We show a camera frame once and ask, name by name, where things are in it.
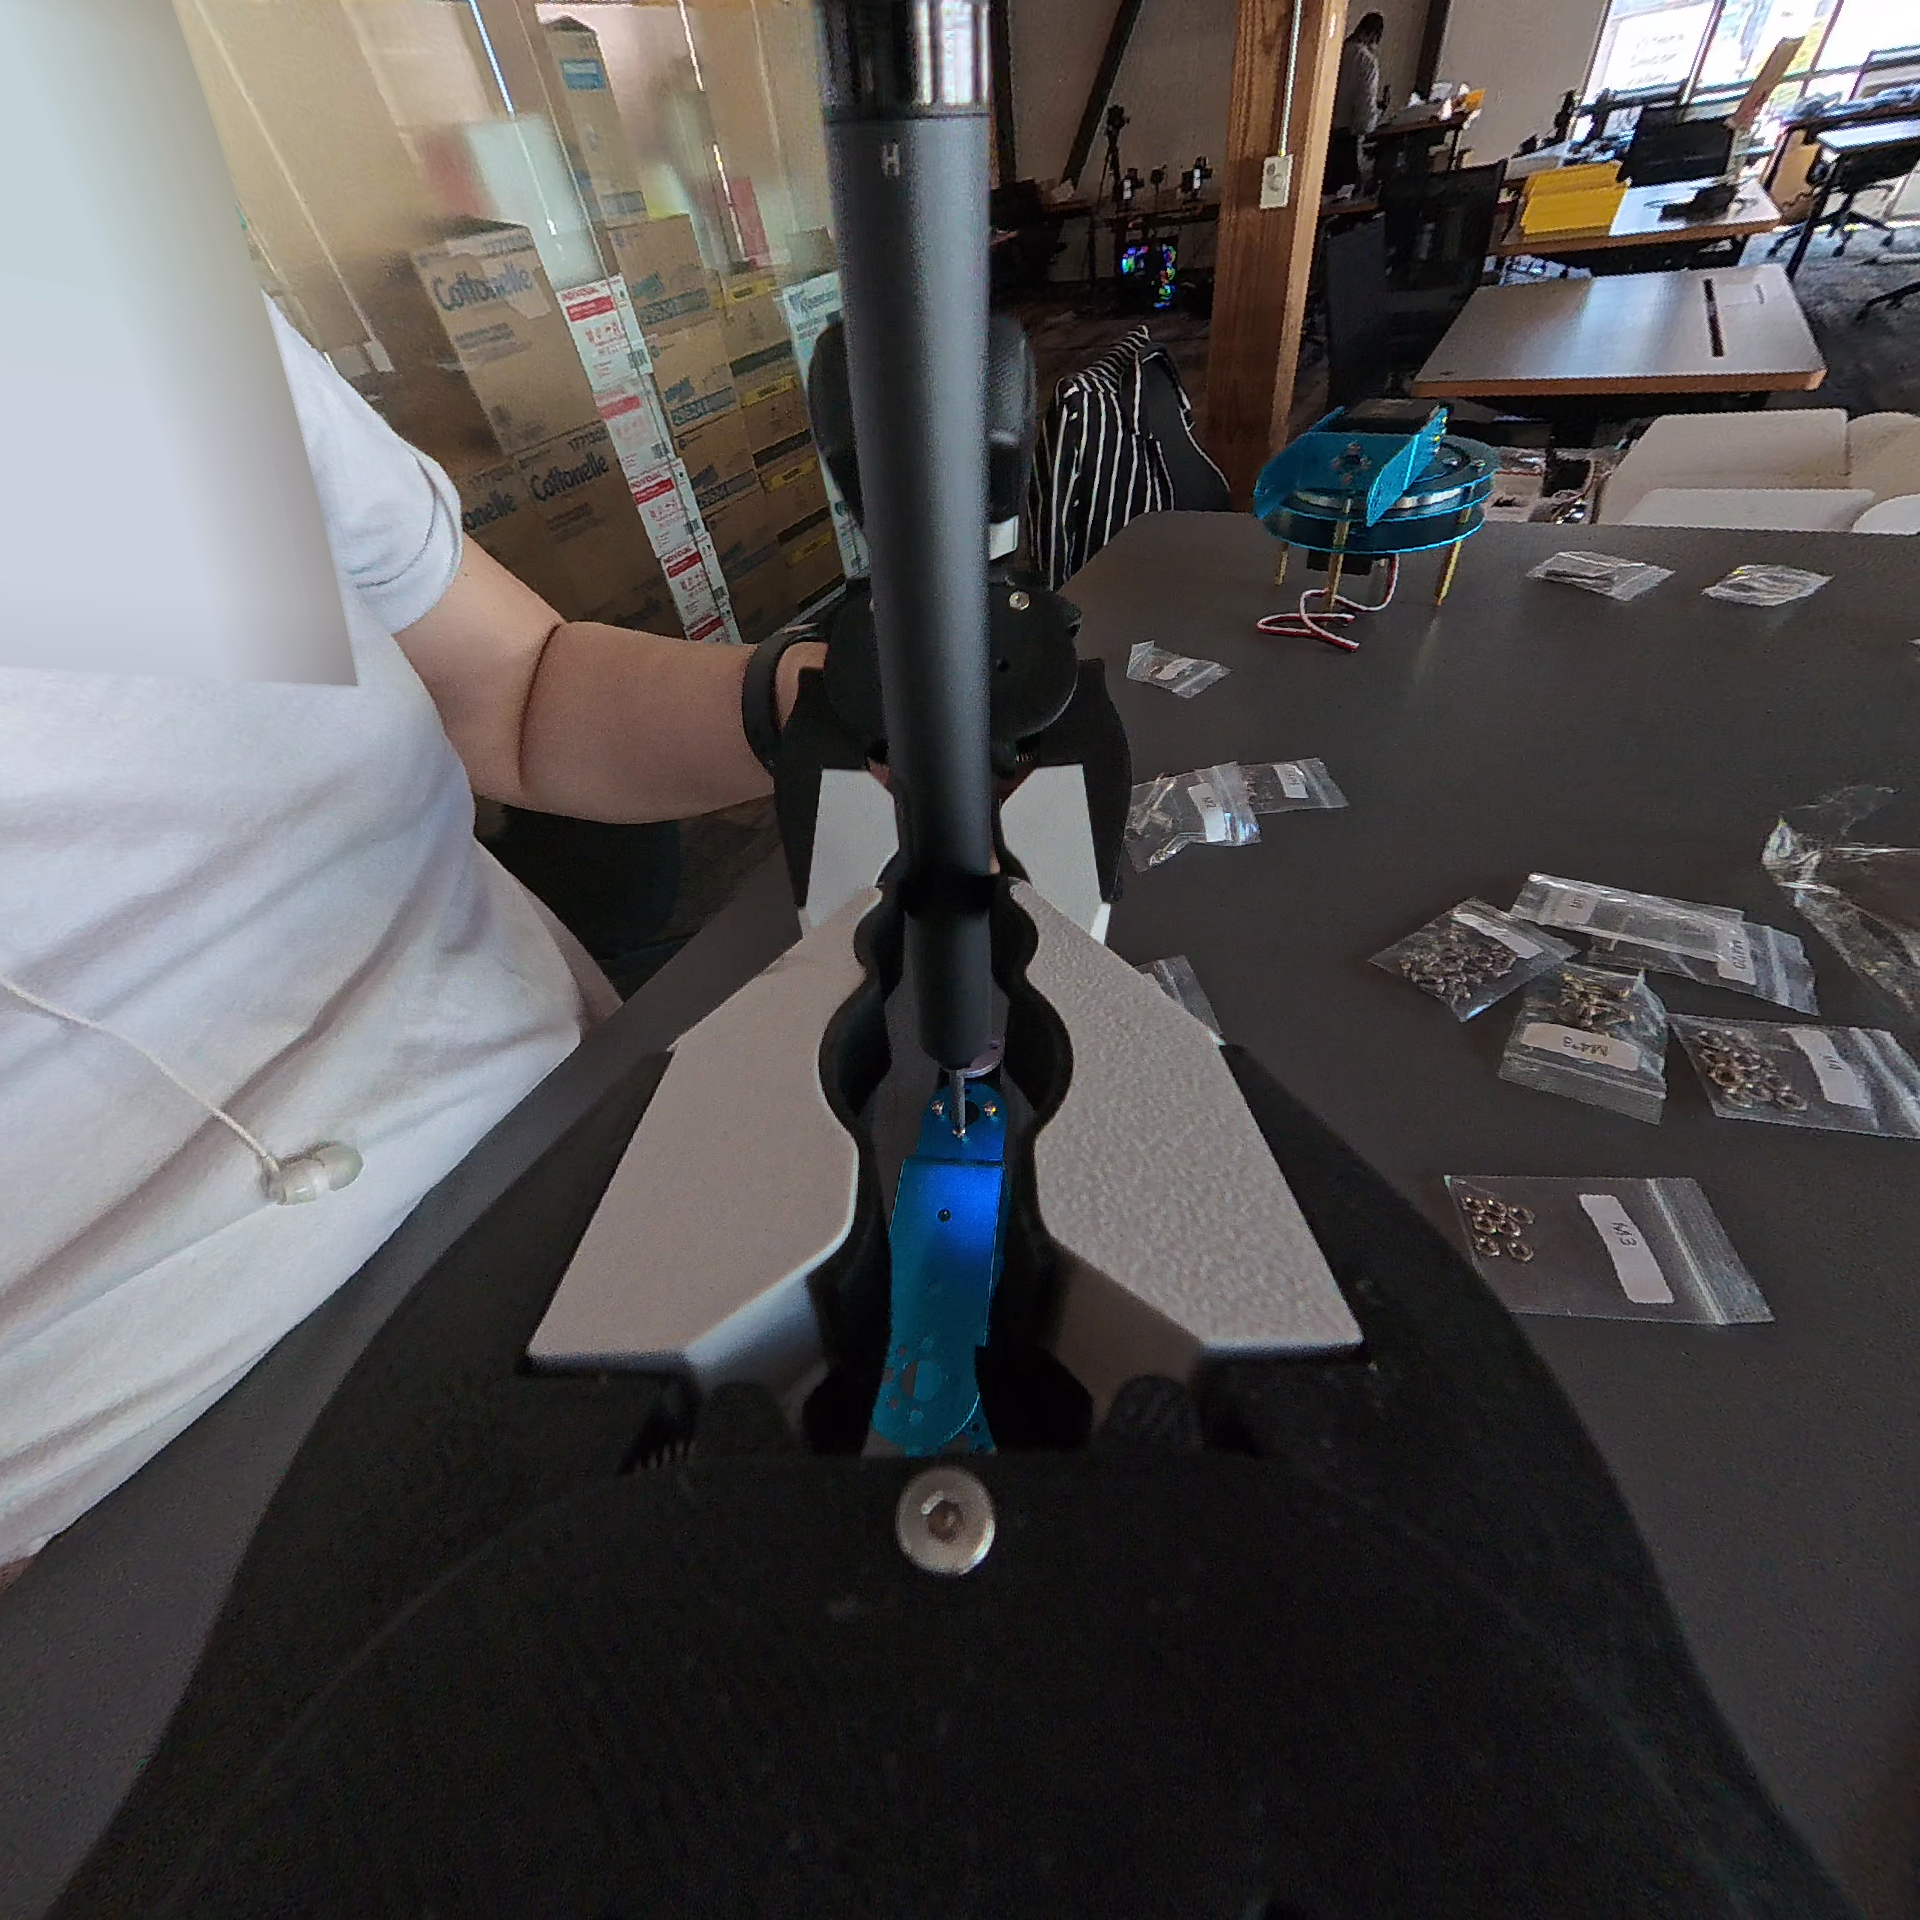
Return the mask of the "striped garment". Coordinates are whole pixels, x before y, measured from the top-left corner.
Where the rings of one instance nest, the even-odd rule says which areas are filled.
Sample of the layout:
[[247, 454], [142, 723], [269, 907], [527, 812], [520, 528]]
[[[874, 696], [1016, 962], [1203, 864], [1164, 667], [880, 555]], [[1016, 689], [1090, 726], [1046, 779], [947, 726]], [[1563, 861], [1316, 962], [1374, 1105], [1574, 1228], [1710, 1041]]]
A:
[[1065, 589], [1131, 520], [1231, 506], [1172, 356], [1145, 327], [1058, 381], [1025, 506], [1030, 560], [1049, 589]]

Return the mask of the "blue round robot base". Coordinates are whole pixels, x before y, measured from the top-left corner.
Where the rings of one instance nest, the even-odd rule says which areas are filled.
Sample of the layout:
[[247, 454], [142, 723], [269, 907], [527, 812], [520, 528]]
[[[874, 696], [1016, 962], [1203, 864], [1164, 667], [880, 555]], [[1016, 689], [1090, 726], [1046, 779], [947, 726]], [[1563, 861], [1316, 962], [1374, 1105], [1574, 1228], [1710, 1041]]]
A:
[[1498, 454], [1454, 434], [1444, 406], [1368, 398], [1278, 450], [1255, 481], [1250, 512], [1285, 552], [1307, 555], [1326, 589], [1441, 552], [1441, 604], [1496, 481]]

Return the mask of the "office table with slot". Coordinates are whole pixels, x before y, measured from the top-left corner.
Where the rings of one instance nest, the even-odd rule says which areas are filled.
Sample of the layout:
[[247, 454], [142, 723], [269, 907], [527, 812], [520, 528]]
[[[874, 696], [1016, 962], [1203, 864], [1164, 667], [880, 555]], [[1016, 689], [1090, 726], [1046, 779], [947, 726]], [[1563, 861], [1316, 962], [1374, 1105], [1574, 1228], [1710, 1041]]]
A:
[[1410, 380], [1428, 398], [1746, 395], [1824, 381], [1781, 265], [1479, 289]]

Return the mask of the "blue servo bracket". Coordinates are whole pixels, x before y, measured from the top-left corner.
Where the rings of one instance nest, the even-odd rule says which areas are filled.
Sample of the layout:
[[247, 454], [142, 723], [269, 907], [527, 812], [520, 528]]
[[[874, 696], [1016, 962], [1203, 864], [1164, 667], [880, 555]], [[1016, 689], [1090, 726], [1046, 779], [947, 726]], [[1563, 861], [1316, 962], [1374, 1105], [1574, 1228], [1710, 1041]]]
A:
[[890, 1325], [869, 1446], [991, 1454], [976, 1355], [1001, 1271], [1007, 1105], [996, 1062], [933, 1092], [890, 1204]]

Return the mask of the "dark grey desk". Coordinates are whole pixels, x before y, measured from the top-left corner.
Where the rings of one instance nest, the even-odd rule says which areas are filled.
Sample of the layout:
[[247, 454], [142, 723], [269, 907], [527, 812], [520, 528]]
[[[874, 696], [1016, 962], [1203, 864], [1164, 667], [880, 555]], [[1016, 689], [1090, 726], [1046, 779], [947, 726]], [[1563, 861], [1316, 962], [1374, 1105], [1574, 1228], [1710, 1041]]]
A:
[[[1152, 516], [1072, 589], [1135, 773], [1318, 754], [1343, 812], [1128, 883], [1258, 1062], [1333, 1263], [1399, 1294], [1344, 1362], [1222, 1368], [1222, 1446], [976, 1462], [961, 1577], [909, 1460], [716, 1446], [655, 1377], [520, 1362], [659, 1079], [794, 942], [740, 894], [393, 1253], [3, 1600], [3, 1916], [1772, 1914], [1682, 1816], [1750, 1756], [1820, 1850], [1792, 1916], [1916, 1916], [1916, 1144], [1660, 1128], [1498, 1081], [1371, 967], [1542, 870], [1792, 923], [1788, 806], [1916, 836], [1916, 552], [1596, 528], [1672, 580], [1529, 580], [1498, 525], [1354, 656], [1265, 641], [1271, 543]], [[1734, 566], [1802, 604], [1705, 598]], [[1691, 1180], [1765, 1325], [1535, 1317], [1449, 1175]]]

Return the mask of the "zip bag of metal hardware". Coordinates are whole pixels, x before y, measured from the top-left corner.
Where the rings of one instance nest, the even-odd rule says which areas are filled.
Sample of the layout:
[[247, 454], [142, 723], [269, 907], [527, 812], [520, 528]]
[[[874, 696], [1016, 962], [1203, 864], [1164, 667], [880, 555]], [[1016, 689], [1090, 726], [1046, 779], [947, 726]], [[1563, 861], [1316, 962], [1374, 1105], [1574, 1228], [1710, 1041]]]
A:
[[1468, 899], [1378, 949], [1371, 967], [1432, 997], [1457, 1023], [1468, 1023], [1530, 979], [1559, 973], [1572, 958], [1574, 946], [1549, 926]]
[[1719, 1117], [1916, 1141], [1916, 1062], [1890, 1031], [1696, 1015], [1669, 1029]]

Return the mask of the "black office chair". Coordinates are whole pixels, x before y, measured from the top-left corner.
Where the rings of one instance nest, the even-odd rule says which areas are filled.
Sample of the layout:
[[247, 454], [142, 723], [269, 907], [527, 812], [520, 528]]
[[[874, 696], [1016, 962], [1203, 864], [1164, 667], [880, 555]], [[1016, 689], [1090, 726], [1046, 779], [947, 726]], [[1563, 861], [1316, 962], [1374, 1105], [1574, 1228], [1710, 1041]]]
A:
[[1482, 281], [1506, 159], [1381, 184], [1322, 244], [1326, 402], [1404, 395]]

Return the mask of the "black wristband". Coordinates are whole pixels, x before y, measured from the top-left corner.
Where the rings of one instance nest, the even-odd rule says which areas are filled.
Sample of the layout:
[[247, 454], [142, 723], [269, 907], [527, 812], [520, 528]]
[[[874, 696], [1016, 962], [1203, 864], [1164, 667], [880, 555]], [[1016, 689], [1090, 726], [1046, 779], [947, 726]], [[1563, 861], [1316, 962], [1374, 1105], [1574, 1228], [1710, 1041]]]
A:
[[820, 629], [784, 626], [784, 629], [765, 636], [749, 654], [749, 663], [743, 663], [740, 702], [738, 702], [740, 734], [749, 742], [749, 752], [754, 754], [754, 761], [765, 769], [766, 777], [776, 772], [784, 723], [788, 723], [794, 698], [796, 698], [796, 689], [782, 692], [784, 659], [794, 649], [807, 649], [807, 659], [800, 659], [794, 667], [796, 674], [807, 667], [820, 667], [824, 663]]

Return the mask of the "stack of cardboard boxes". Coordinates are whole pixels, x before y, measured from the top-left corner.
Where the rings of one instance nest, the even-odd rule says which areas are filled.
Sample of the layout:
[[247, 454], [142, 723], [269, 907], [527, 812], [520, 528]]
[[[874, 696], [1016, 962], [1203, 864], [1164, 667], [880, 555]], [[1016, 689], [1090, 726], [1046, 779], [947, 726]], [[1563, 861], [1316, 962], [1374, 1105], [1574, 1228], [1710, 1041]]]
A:
[[844, 585], [754, 179], [685, 3], [404, 3], [364, 25], [432, 225], [400, 406], [562, 614], [760, 641]]

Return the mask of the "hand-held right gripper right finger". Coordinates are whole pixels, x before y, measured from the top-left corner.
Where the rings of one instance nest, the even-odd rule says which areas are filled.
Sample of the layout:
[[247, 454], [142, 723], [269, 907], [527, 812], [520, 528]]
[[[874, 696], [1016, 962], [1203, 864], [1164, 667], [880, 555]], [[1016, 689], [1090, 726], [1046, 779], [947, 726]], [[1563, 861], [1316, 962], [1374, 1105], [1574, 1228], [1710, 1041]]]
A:
[[1036, 1141], [1065, 1253], [1050, 1352], [1111, 1405], [1131, 1377], [1357, 1344], [1309, 1225], [1211, 1031], [1033, 884], [1030, 982], [1065, 1018], [1068, 1092]]

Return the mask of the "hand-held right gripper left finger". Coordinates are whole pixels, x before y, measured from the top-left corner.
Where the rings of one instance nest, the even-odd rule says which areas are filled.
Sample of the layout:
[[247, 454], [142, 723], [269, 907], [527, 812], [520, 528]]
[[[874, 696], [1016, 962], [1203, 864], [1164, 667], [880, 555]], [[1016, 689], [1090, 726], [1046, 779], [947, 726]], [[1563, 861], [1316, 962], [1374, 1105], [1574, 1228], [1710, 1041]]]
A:
[[550, 1370], [751, 1381], [788, 1416], [829, 1374], [829, 1259], [852, 1250], [890, 1068], [897, 942], [869, 884], [669, 1053], [530, 1342]]

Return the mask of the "wooden pillar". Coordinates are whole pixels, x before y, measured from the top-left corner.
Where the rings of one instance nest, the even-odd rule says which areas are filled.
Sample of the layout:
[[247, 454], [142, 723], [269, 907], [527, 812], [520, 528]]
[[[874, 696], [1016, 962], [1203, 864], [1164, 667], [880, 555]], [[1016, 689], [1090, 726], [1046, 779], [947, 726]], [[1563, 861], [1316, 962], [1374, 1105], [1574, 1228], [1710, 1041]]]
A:
[[1344, 3], [1239, 3], [1203, 445], [1250, 503], [1285, 441]]

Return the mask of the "crumpled clear plastic wrap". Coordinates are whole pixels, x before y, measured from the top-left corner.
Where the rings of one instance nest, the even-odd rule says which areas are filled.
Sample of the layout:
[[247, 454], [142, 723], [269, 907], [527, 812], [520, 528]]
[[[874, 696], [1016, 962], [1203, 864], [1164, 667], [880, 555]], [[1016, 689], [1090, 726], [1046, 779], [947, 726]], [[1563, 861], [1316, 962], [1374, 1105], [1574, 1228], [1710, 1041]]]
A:
[[1764, 872], [1869, 987], [1916, 1023], [1916, 848], [1856, 836], [1893, 796], [1885, 785], [1848, 785], [1788, 806], [1764, 844]]

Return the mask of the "white open cardboard box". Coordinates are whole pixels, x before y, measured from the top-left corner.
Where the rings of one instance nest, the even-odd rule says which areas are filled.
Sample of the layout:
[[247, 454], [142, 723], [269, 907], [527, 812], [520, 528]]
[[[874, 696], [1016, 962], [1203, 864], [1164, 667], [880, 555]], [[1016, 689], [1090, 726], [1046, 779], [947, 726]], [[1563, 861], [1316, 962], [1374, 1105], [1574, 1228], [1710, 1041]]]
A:
[[1599, 494], [1608, 525], [1916, 533], [1916, 414], [1656, 419]]

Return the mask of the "black electric screwdriver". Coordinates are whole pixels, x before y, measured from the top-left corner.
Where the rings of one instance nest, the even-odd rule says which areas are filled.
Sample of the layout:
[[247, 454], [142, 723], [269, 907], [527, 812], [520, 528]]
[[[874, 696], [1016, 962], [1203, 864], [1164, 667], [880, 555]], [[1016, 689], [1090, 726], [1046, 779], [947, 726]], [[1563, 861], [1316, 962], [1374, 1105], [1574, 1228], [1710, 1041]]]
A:
[[905, 958], [921, 1046], [991, 1048], [991, 6], [824, 3], [824, 117]]

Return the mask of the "person's left forearm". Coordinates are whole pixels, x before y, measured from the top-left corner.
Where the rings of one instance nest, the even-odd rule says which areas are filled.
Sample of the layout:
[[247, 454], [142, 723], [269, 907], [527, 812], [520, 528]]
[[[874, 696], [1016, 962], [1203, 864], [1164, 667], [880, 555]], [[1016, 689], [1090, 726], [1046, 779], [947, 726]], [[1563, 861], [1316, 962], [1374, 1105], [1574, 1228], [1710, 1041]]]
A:
[[665, 822], [775, 791], [743, 734], [743, 647], [562, 622], [484, 550], [400, 649], [484, 801]]

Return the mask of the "person in white shirt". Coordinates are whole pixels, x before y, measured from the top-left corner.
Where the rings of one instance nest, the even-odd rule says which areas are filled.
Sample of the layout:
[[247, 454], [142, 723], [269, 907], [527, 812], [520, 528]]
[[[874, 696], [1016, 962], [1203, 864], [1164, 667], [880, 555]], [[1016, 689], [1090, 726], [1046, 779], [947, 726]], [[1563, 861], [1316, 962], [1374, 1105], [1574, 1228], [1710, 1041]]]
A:
[[450, 481], [274, 334], [357, 686], [5, 669], [3, 973], [278, 1156], [344, 1141], [364, 1175], [274, 1204], [147, 1062], [3, 997], [5, 1569], [244, 1377], [617, 1010], [475, 836], [396, 643], [464, 560]]

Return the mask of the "yellow storage bin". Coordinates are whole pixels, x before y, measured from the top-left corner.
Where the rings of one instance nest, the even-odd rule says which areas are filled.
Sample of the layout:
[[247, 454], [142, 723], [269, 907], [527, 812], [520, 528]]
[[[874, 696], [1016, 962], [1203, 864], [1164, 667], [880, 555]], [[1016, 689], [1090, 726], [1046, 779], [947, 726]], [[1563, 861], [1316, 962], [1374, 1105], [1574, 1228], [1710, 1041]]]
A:
[[1615, 162], [1577, 162], [1529, 174], [1503, 244], [1509, 250], [1524, 250], [1529, 241], [1608, 234], [1626, 194], [1631, 186], [1619, 179]]

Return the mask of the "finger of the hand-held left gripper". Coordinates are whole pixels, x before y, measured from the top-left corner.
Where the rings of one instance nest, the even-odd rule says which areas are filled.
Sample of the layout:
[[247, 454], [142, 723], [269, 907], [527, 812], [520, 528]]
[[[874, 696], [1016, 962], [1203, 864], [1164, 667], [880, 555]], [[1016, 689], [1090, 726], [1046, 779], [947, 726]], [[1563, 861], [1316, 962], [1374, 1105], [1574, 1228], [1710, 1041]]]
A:
[[1083, 769], [1033, 769], [999, 803], [999, 836], [1030, 888], [1107, 943], [1114, 906], [1102, 894]]
[[846, 901], [872, 892], [895, 857], [890, 791], [872, 772], [824, 772], [800, 921], [827, 923]]

